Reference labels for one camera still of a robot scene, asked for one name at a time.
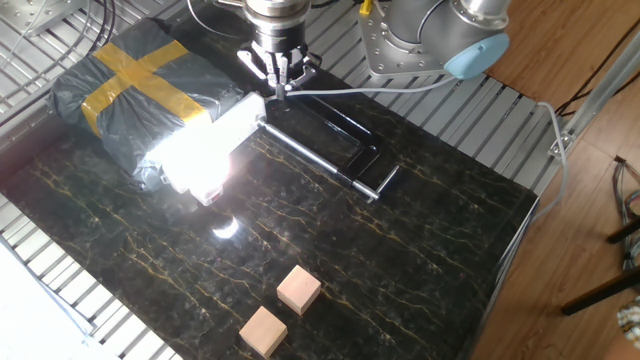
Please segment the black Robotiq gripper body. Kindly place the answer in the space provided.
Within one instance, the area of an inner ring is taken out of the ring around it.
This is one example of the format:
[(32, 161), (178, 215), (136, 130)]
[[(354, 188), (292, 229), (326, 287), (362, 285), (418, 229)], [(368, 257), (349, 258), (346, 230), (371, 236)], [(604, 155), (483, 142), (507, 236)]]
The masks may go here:
[(272, 33), (255, 30), (251, 47), (286, 55), (290, 66), (300, 61), (308, 52), (304, 30), (279, 30)]

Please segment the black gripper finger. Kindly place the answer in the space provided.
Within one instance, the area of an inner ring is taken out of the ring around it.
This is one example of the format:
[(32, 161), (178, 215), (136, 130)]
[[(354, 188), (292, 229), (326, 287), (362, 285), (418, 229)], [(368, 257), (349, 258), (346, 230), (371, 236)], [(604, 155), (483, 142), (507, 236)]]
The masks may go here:
[(237, 51), (237, 57), (261, 81), (265, 81), (275, 92), (276, 99), (284, 99), (285, 83), (280, 79), (280, 68), (274, 53), (257, 47), (244, 47)]
[(299, 88), (317, 73), (321, 64), (322, 58), (319, 55), (307, 53), (300, 61), (289, 67), (285, 91), (289, 92)]

